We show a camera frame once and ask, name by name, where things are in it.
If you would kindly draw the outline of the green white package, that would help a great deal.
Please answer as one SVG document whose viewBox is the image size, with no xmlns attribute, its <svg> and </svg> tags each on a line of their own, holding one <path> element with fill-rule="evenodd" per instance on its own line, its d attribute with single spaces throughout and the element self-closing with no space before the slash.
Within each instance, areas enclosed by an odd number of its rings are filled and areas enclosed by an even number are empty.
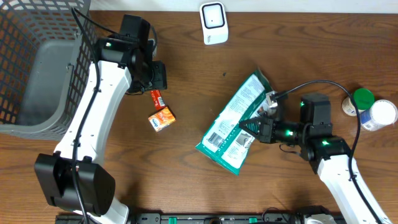
<svg viewBox="0 0 398 224">
<path fill-rule="evenodd" d="M 195 148 L 226 170 L 238 175 L 255 138 L 239 127 L 241 121 L 273 115 L 266 100 L 273 93 L 271 84 L 256 69 L 240 85 L 237 92 L 213 121 Z"/>
</svg>

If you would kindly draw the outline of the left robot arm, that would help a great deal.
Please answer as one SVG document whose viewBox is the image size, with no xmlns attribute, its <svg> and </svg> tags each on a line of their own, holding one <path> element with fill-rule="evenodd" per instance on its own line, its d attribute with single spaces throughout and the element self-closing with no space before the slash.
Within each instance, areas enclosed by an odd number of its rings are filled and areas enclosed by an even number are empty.
<svg viewBox="0 0 398 224">
<path fill-rule="evenodd" d="M 151 24 L 129 14 L 118 32 L 90 44 L 88 83 L 72 122 L 54 152 L 35 161 L 47 203 L 79 213 L 82 223 L 128 221 L 129 207 L 115 197 L 116 181 L 104 169 L 104 152 L 122 98 L 167 88 L 156 48 Z"/>
</svg>

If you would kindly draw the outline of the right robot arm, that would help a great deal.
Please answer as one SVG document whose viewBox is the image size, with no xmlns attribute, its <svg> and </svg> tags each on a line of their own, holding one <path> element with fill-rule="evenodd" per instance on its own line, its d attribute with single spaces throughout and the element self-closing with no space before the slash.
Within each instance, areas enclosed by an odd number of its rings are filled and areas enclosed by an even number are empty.
<svg viewBox="0 0 398 224">
<path fill-rule="evenodd" d="M 390 223 L 361 177 L 348 144 L 332 134 L 326 95 L 304 95 L 298 123 L 262 115 L 241 121 L 239 127 L 261 143 L 299 146 L 298 155 L 327 186 L 346 223 Z"/>
</svg>

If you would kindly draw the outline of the green lid jar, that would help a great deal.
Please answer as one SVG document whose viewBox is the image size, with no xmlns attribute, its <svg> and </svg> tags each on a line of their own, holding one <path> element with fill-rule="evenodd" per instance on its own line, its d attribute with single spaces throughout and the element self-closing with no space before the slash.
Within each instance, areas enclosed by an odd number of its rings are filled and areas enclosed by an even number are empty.
<svg viewBox="0 0 398 224">
<path fill-rule="evenodd" d="M 358 107 L 359 113 L 362 113 L 365 110 L 370 109 L 372 105 L 375 102 L 375 96 L 374 94 L 366 89 L 366 88 L 359 88 L 355 90 L 351 96 L 354 99 L 354 102 L 356 103 Z M 354 104 L 352 103 L 350 97 L 346 97 L 342 103 L 341 103 L 342 110 L 348 115 L 348 116 L 356 116 L 357 113 L 354 108 Z"/>
</svg>

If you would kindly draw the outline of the red white small packet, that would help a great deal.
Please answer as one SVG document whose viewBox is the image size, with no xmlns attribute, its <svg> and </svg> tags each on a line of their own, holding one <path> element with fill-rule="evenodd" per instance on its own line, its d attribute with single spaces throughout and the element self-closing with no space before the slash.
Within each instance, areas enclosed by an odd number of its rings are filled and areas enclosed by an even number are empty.
<svg viewBox="0 0 398 224">
<path fill-rule="evenodd" d="M 161 110 L 166 107 L 163 97 L 159 90 L 151 90 L 150 95 L 152 97 L 156 110 Z"/>
</svg>

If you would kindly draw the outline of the white jar blue label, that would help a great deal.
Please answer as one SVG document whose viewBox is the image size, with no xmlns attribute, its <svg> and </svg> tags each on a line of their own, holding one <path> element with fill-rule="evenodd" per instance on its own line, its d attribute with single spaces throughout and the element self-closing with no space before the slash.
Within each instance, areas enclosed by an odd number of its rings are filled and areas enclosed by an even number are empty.
<svg viewBox="0 0 398 224">
<path fill-rule="evenodd" d="M 397 121 L 397 108 L 391 101 L 377 100 L 360 114 L 360 120 L 365 130 L 377 131 Z"/>
</svg>

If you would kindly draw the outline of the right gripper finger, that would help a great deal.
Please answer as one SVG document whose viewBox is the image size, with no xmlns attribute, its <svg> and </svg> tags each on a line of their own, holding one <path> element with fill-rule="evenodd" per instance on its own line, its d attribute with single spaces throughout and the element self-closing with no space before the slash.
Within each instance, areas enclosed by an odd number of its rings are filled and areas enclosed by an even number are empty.
<svg viewBox="0 0 398 224">
<path fill-rule="evenodd" d="M 240 121 L 239 122 L 239 127 L 240 128 L 260 128 L 261 126 L 263 126 L 267 121 L 267 117 L 266 116 L 260 116 L 260 117 L 255 117 L 255 118 L 251 118 L 251 119 L 247 119 L 244 121 Z"/>
<path fill-rule="evenodd" d="M 242 130 L 249 133 L 255 138 L 261 138 L 263 136 L 261 124 L 245 124 L 242 127 Z"/>
</svg>

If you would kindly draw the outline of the orange small box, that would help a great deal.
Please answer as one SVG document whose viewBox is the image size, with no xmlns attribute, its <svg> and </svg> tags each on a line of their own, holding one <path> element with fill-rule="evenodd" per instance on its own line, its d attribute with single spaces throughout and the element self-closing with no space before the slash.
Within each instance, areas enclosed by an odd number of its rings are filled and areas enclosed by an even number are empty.
<svg viewBox="0 0 398 224">
<path fill-rule="evenodd" d="M 152 116 L 148 117 L 150 124 L 156 132 L 159 132 L 176 121 L 176 117 L 170 111 L 169 107 L 161 109 Z"/>
</svg>

